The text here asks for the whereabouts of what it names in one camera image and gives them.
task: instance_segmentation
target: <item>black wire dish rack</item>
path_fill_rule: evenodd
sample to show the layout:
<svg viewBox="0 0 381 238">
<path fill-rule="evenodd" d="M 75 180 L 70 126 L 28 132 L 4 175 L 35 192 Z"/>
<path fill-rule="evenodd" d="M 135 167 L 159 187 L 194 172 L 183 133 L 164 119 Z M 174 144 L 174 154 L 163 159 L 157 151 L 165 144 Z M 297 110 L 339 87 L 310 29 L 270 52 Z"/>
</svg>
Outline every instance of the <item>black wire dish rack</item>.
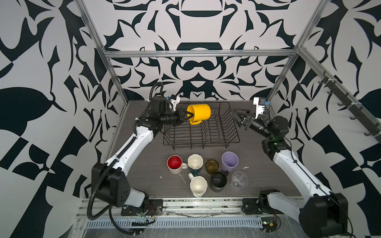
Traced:
<svg viewBox="0 0 381 238">
<path fill-rule="evenodd" d="M 200 104 L 200 102 L 180 103 L 177 107 L 187 109 L 189 105 Z M 179 126 L 164 127 L 163 145 L 171 145 L 175 148 L 193 148 L 224 146 L 230 143 L 240 142 L 237 127 L 230 116 L 229 102 L 207 102 L 211 109 L 208 120 L 200 124 L 191 125 L 189 121 Z"/>
</svg>

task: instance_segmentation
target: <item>wooden table surface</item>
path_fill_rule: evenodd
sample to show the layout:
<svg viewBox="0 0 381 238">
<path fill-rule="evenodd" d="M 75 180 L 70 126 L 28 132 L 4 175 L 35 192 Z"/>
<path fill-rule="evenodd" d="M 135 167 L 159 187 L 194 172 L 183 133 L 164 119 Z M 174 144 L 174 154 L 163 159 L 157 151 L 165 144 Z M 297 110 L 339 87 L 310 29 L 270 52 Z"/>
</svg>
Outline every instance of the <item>wooden table surface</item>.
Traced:
<svg viewBox="0 0 381 238">
<path fill-rule="evenodd" d="M 250 101 L 229 102 L 230 107 L 254 109 Z M 122 128 L 113 148 L 115 153 L 131 136 L 132 124 L 146 107 L 146 101 L 131 101 L 127 109 Z M 163 135 L 158 133 L 154 140 L 149 143 L 140 153 L 132 165 L 127 179 L 132 188 L 145 191 L 149 196 L 163 197 L 189 197 L 192 196 L 189 188 L 188 169 L 183 169 L 180 174 L 171 174 L 168 171 L 166 161 L 171 155 L 179 155 L 183 162 L 187 162 L 191 154 L 199 154 L 204 163 L 208 159 L 215 159 L 221 163 L 221 156 L 226 151 L 232 151 L 238 155 L 238 166 L 228 175 L 227 185 L 224 190 L 216 193 L 209 187 L 204 196 L 257 196 L 259 191 L 275 188 L 285 195 L 300 195 L 295 185 L 287 175 L 274 163 L 262 150 L 264 137 L 252 130 L 238 128 L 240 143 L 233 143 L 225 147 L 182 148 L 173 150 L 171 146 L 163 145 Z M 249 178 L 249 185 L 241 191 L 234 191 L 230 187 L 233 172 L 242 171 Z M 210 182 L 210 175 L 203 166 L 200 174 Z"/>
</svg>

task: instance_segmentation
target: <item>patterned wallpaper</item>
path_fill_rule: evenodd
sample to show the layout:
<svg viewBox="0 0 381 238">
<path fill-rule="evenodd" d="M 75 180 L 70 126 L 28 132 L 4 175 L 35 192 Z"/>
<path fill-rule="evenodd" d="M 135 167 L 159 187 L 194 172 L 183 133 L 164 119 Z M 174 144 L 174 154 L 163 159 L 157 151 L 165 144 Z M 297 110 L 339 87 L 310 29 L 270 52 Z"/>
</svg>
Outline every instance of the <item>patterned wallpaper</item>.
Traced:
<svg viewBox="0 0 381 238">
<path fill-rule="evenodd" d="M 2 1 L 0 21 L 1 237 L 65 237 L 123 102 L 72 0 Z"/>
<path fill-rule="evenodd" d="M 381 2 L 332 0 L 307 49 L 376 117 L 381 83 Z M 381 235 L 381 145 L 299 57 L 272 101 L 289 120 L 287 138 L 303 164 L 349 202 L 357 238 Z"/>
<path fill-rule="evenodd" d="M 290 49 L 318 0 L 85 0 L 106 50 Z M 266 97 L 283 57 L 113 59 L 128 99 Z"/>
</svg>

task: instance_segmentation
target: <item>clear glass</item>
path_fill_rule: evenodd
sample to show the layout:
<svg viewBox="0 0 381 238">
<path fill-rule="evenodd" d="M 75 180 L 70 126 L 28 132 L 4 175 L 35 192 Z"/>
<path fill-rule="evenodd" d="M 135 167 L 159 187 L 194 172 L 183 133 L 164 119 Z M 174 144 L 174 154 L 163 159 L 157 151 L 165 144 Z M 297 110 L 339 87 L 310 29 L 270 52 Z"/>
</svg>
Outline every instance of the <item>clear glass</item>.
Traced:
<svg viewBox="0 0 381 238">
<path fill-rule="evenodd" d="M 234 172 L 232 175 L 232 180 L 230 181 L 230 186 L 234 190 L 240 190 L 249 185 L 249 179 L 245 173 L 241 171 Z"/>
</svg>

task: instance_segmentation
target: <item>vertical metal post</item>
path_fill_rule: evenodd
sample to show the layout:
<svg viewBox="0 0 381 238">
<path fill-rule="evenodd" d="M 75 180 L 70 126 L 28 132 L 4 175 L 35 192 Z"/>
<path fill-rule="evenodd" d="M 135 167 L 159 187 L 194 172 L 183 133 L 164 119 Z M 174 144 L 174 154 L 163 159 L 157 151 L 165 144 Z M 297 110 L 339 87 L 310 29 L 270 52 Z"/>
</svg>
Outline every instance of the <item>vertical metal post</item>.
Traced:
<svg viewBox="0 0 381 238">
<path fill-rule="evenodd" d="M 303 46 L 305 44 L 305 42 L 309 39 L 311 32 L 313 31 L 313 29 L 315 28 L 315 26 L 319 22 L 320 18 L 322 17 L 322 14 L 323 14 L 325 7 L 330 2 L 331 2 L 331 0 L 320 0 L 320 2 L 318 3 L 318 5 L 314 11 L 314 13 L 312 14 L 310 20 L 308 21 L 308 24 L 307 24 L 306 28 L 304 29 L 300 39 L 298 40 L 298 42 L 296 43 L 296 45 L 294 47 L 295 51 L 298 47 Z M 287 73 L 290 71 L 290 69 L 294 65 L 297 58 L 298 58 L 298 54 L 296 54 L 296 53 L 294 53 L 293 56 L 288 58 L 287 63 L 285 64 L 285 66 L 282 69 L 282 72 L 278 76 L 274 86 L 272 87 L 269 95 L 267 96 L 266 101 L 271 102 L 271 100 L 277 94 L 280 86 L 282 85 L 284 79 L 286 78 Z"/>
<path fill-rule="evenodd" d="M 90 36 L 91 36 L 91 38 L 92 38 L 92 40 L 96 46 L 96 49 L 98 50 L 98 53 L 102 59 L 104 66 L 106 67 L 107 71 L 110 73 L 112 82 L 114 83 L 120 97 L 122 98 L 124 104 L 126 105 L 128 103 L 128 99 L 126 97 L 126 94 L 124 93 L 124 90 L 120 84 L 119 78 L 114 71 L 114 68 L 112 67 L 109 59 L 107 59 L 105 54 L 104 54 L 103 44 L 102 44 L 102 42 L 99 38 L 99 35 L 95 29 L 94 23 L 91 20 L 90 14 L 86 8 L 85 3 L 83 2 L 83 0 L 75 0 L 74 2 L 76 3 L 77 8 L 81 14 L 81 18 L 83 20 L 83 23 L 85 24 L 85 26 L 89 30 L 89 34 L 90 34 Z"/>
</svg>

